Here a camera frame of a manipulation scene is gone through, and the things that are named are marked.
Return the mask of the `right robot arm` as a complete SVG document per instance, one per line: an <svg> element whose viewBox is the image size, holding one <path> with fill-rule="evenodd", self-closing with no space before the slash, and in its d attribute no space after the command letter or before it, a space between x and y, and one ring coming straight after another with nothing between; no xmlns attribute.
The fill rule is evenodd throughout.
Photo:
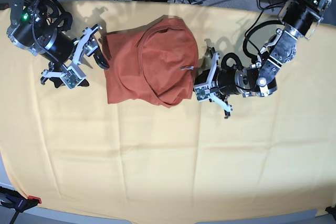
<svg viewBox="0 0 336 224"><path fill-rule="evenodd" d="M96 64L109 69L109 64L95 38L99 24L86 27L80 38L71 39L72 15L58 0L13 0L7 36L18 48L49 61L41 73L40 83L50 80L55 88L88 87L85 73L80 69L84 56L93 56Z"/></svg>

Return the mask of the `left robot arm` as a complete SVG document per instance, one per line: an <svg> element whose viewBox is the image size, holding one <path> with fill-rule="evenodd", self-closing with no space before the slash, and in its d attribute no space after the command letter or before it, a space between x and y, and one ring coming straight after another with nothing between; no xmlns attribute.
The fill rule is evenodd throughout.
<svg viewBox="0 0 336 224"><path fill-rule="evenodd" d="M282 65L294 59L299 38L305 37L312 24L319 24L332 0L286 0L275 20L253 24L244 34L243 52L251 60L244 67L235 53L220 57L212 48L210 69L196 79L194 91L199 101L224 102L233 94L266 97L277 90L276 74ZM271 25L283 25L255 54L248 51L251 36Z"/></svg>

